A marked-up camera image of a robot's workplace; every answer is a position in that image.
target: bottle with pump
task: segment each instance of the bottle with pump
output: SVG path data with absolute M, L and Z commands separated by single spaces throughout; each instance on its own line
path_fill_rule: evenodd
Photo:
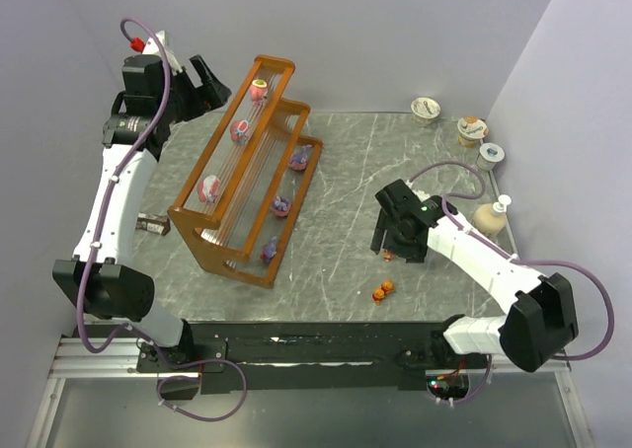
M 474 227 L 486 238 L 493 239 L 507 226 L 507 207 L 512 199 L 501 194 L 495 203 L 480 206 L 472 217 Z

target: red cable connector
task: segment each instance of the red cable connector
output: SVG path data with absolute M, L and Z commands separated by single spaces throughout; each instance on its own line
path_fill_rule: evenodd
M 145 42 L 138 37 L 134 37 L 129 43 L 129 46 L 131 46 L 132 50 L 142 53 L 142 50 L 145 49 Z

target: gray marble table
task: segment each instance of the gray marble table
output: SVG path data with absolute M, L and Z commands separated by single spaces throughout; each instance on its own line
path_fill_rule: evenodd
M 174 127 L 143 198 L 142 211 L 165 214 L 220 119 L 207 114 Z M 416 125 L 401 113 L 313 113 L 304 132 L 325 143 L 311 187 L 276 277 L 263 289 L 199 268 L 177 229 L 165 237 L 136 231 L 135 266 L 153 276 L 159 300 L 191 321 L 418 321 L 454 314 L 496 316 L 494 300 L 456 265 L 429 252 L 426 262 L 387 262 L 368 248 L 379 205 L 374 195 L 434 162 L 468 164 L 477 151 L 456 140 L 456 121 Z M 470 217 L 493 200 L 490 177 L 480 201 L 455 200 Z M 429 193 L 473 192 L 476 179 L 456 167 L 421 176 Z M 500 236 L 510 249 L 506 232 Z M 377 306 L 373 289 L 386 278 L 397 291 Z

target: white cup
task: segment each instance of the white cup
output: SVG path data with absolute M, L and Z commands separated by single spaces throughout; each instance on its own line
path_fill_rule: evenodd
M 489 133 L 485 121 L 471 115 L 459 119 L 457 128 L 458 141 L 465 147 L 474 147 Z
M 441 107 L 431 98 L 416 98 L 411 103 L 413 120 L 419 125 L 428 125 L 433 122 L 441 112 Z
M 503 147 L 488 142 L 481 145 L 481 148 L 478 150 L 476 166 L 481 170 L 490 171 L 504 158 L 505 151 L 503 150 Z

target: orange toy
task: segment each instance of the orange toy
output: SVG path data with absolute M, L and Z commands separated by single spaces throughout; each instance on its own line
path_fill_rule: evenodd
M 384 296 L 395 291 L 395 285 L 390 280 L 384 280 L 382 282 L 381 289 L 384 291 Z
M 386 297 L 386 293 L 384 292 L 384 290 L 382 290 L 382 287 L 378 287 L 375 290 L 373 290 L 373 301 L 375 302 L 376 305 L 379 305 L 380 303 L 382 303 L 382 300 L 384 300 L 384 297 Z

